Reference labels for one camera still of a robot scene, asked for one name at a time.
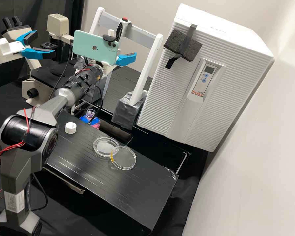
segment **petri dish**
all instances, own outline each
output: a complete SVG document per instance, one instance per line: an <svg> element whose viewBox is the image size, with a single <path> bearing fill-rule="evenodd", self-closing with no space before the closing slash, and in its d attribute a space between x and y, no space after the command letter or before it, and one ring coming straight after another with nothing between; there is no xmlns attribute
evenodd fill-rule
<svg viewBox="0 0 295 236"><path fill-rule="evenodd" d="M117 152L111 152L111 162L121 170L130 170L134 167L137 158L135 153L127 146L117 146Z"/></svg>
<svg viewBox="0 0 295 236"><path fill-rule="evenodd" d="M102 157L110 157L111 153L115 155L118 152L119 143L111 137L99 137L93 143L94 151Z"/></svg>

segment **black foam block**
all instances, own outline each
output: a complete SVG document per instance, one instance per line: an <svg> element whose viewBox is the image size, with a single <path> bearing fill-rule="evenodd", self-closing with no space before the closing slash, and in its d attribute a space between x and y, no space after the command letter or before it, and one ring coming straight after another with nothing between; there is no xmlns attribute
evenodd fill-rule
<svg viewBox="0 0 295 236"><path fill-rule="evenodd" d="M179 30L175 29L172 31L168 39L166 40L164 47L171 50L174 53L179 54L179 49L183 44L186 35ZM182 58L187 61L193 61L196 55L198 54L202 44L198 41L191 39L189 45L187 46Z"/></svg>

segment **white wall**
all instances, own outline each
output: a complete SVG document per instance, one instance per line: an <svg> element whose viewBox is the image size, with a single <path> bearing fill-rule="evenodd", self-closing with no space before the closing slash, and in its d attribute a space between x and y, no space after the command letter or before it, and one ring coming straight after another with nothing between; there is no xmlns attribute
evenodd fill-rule
<svg viewBox="0 0 295 236"><path fill-rule="evenodd" d="M276 62L200 180L183 236L295 235L295 1Z"/></svg>
<svg viewBox="0 0 295 236"><path fill-rule="evenodd" d="M98 7L104 7L106 12L117 17L128 17L134 25L151 33L164 35L167 39L170 27L180 3L196 7L203 11L244 25L255 30L263 40L273 35L273 25L286 14L286 0L86 0L82 18L82 30L90 30ZM137 52L137 61L130 65L141 71L149 50L130 40L121 41L122 53ZM153 77L161 51L155 59L150 76Z"/></svg>

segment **display screen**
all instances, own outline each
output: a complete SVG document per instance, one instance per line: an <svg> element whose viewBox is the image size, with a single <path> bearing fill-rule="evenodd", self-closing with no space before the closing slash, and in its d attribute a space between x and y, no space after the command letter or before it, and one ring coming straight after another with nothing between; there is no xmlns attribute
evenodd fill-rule
<svg viewBox="0 0 295 236"><path fill-rule="evenodd" d="M210 74L213 74L213 71L214 71L214 68L213 68L213 67L209 67L209 66L207 66L207 67L204 69L204 72L206 72L206 73L210 73Z"/></svg>

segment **white bottle cap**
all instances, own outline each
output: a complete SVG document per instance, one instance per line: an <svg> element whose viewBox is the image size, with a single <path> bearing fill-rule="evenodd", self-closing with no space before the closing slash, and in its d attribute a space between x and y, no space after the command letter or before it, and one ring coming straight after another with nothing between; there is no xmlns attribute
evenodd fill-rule
<svg viewBox="0 0 295 236"><path fill-rule="evenodd" d="M74 134L76 132L76 124L73 122L66 123L65 132L67 134Z"/></svg>
<svg viewBox="0 0 295 236"><path fill-rule="evenodd" d="M115 35L115 31L112 30L112 29L109 29L109 30L108 30L108 35L109 35L109 36L114 36L114 35Z"/></svg>

